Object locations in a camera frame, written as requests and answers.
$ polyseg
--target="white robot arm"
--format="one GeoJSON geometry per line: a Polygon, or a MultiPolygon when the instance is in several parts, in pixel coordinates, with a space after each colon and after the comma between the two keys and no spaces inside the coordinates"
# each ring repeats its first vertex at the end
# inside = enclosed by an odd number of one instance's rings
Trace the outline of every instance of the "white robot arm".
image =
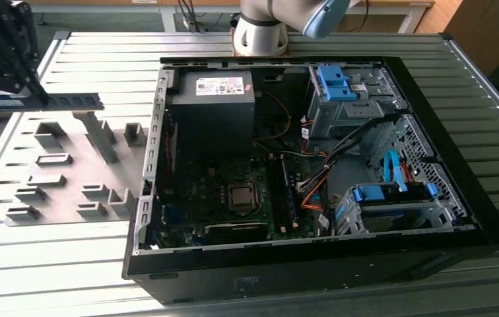
{"type": "Polygon", "coordinates": [[[244,56],[276,56],[287,51],[288,25],[309,38],[323,38],[341,20],[349,0],[241,0],[233,48],[244,56]]]}

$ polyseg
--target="motherboard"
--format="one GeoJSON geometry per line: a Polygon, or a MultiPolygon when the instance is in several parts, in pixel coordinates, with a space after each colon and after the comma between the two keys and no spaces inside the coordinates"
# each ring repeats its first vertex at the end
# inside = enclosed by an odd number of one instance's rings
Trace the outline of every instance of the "motherboard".
{"type": "Polygon", "coordinates": [[[309,238],[315,215],[297,208],[295,156],[188,161],[165,188],[164,248],[309,238]]]}

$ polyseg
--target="blue drive bay latch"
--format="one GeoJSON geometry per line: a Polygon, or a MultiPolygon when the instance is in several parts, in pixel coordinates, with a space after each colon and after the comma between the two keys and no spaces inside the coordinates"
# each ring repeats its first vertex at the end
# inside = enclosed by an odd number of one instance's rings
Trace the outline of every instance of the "blue drive bay latch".
{"type": "Polygon", "coordinates": [[[319,66],[319,81],[328,101],[356,101],[357,94],[347,84],[348,79],[340,66],[319,66]]]}

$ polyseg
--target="table leg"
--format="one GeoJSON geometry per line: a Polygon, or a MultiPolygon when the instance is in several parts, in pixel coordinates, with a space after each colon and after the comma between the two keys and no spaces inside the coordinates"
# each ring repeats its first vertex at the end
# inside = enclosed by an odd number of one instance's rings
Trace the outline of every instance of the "table leg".
{"type": "Polygon", "coordinates": [[[409,14],[404,17],[404,21],[401,22],[401,26],[399,29],[399,33],[413,33],[423,19],[425,12],[425,7],[413,7],[409,11],[409,14]]]}
{"type": "Polygon", "coordinates": [[[175,25],[175,6],[161,5],[159,7],[163,21],[163,30],[165,32],[177,32],[177,26],[175,25]]]}
{"type": "Polygon", "coordinates": [[[44,16],[45,16],[44,12],[37,14],[36,25],[45,25],[44,16]]]}

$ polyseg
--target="slotted metal table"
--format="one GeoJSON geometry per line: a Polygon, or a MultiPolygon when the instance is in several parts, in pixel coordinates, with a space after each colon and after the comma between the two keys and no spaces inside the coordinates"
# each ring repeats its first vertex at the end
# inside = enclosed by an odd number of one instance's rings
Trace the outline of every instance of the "slotted metal table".
{"type": "MultiPolygon", "coordinates": [[[[39,71],[48,92],[100,93],[99,118],[147,118],[160,57],[229,50],[224,33],[59,33],[39,71]]],[[[291,52],[403,58],[499,209],[499,94],[455,41],[335,34],[315,42],[293,35],[291,52]]],[[[13,114],[0,138],[0,179],[27,173],[27,166],[5,164],[32,150],[21,126],[63,116],[13,114]]],[[[1,205],[12,186],[0,182],[0,316],[499,316],[499,253],[412,283],[164,307],[121,279],[127,222],[7,227],[1,205]]]]}

